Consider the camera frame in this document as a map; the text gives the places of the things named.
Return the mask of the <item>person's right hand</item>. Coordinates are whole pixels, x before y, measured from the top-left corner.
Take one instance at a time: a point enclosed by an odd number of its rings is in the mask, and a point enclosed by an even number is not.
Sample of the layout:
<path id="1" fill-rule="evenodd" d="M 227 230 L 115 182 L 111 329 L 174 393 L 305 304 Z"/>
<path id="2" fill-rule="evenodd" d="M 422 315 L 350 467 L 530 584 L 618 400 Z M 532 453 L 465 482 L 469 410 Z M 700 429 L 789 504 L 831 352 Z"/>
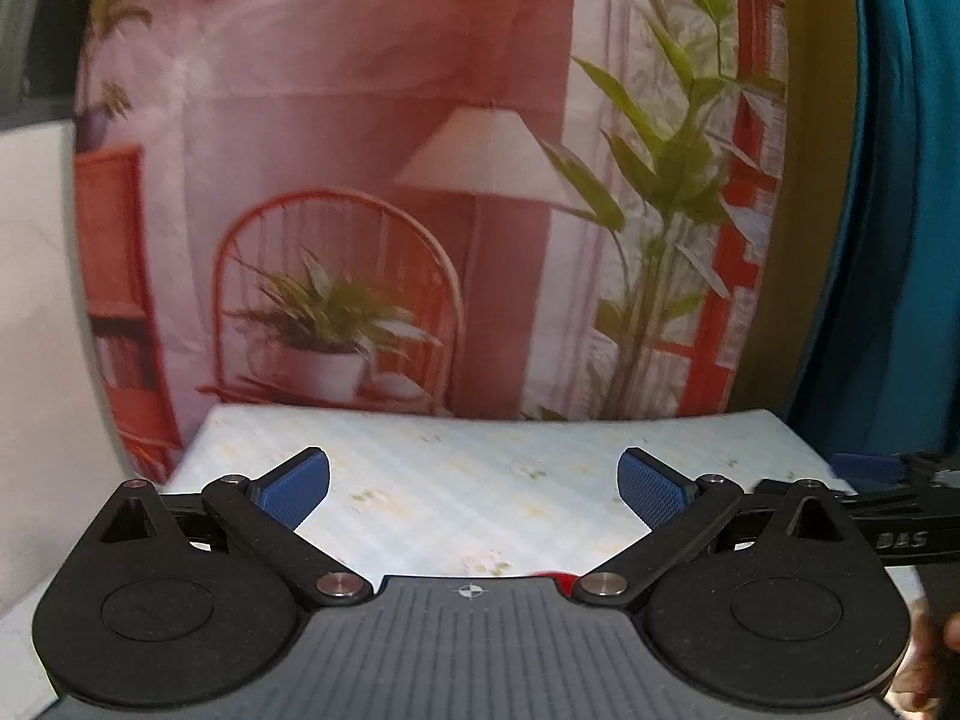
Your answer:
<path id="1" fill-rule="evenodd" d="M 935 622 L 928 603 L 910 606 L 911 644 L 887 692 L 890 704 L 907 718 L 934 718 L 942 706 L 949 656 L 958 653 L 958 614 Z"/>

